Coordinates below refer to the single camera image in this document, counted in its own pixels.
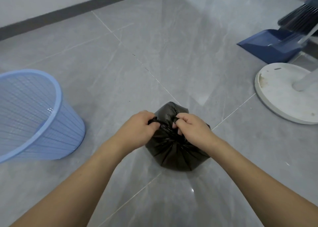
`person's right arm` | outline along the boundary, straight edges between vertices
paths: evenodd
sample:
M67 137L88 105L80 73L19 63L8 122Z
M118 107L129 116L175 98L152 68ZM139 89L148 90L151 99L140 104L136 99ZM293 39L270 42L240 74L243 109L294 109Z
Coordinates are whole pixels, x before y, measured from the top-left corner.
M318 226L318 207L257 167L226 141L217 137L199 117L179 113L179 134L205 151L231 177L250 206L267 226Z

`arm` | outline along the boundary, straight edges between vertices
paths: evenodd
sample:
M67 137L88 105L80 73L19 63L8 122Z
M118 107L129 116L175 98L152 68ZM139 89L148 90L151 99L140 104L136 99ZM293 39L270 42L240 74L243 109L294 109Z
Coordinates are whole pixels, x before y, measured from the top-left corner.
M293 192L227 142L195 115L180 113L173 128L209 154L231 177L264 226L318 226L318 207Z
M132 116L85 164L11 227L86 226L116 166L159 128L157 122L148 125L154 116L147 111Z

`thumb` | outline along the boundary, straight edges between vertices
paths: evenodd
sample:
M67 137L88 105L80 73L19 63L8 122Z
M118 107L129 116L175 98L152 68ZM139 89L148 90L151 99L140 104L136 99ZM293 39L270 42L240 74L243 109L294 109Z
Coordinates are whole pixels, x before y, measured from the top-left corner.
M186 123L183 119L178 119L177 121L176 121L176 125L177 125L177 127L184 133L187 129L188 129L188 127L189 127L189 124L188 123Z
M160 127L160 123L159 122L152 122L148 125L148 129L151 133L151 136L155 133L155 131L157 131Z

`person's left hand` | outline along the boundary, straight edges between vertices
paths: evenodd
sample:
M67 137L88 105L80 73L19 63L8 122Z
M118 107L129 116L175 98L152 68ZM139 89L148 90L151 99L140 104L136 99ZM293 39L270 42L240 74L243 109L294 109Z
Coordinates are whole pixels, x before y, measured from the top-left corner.
M152 112L146 110L139 112L129 118L113 136L124 148L126 154L145 145L159 129L160 123L158 122L148 125L148 121L154 116Z

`hand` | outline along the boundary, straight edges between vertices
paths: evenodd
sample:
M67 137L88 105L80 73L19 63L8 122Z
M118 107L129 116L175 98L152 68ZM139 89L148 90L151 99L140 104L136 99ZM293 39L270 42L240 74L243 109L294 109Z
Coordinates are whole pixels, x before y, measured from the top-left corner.
M113 136L123 146L125 154L145 145L159 129L159 122L148 125L148 121L154 116L152 112L146 110L139 112L129 118Z
M179 120L176 121L176 124L173 123L172 128L178 127L178 134L183 134L191 144L201 150L209 152L209 149L213 145L222 141L211 131L208 125L196 115L179 113L177 118L179 118Z

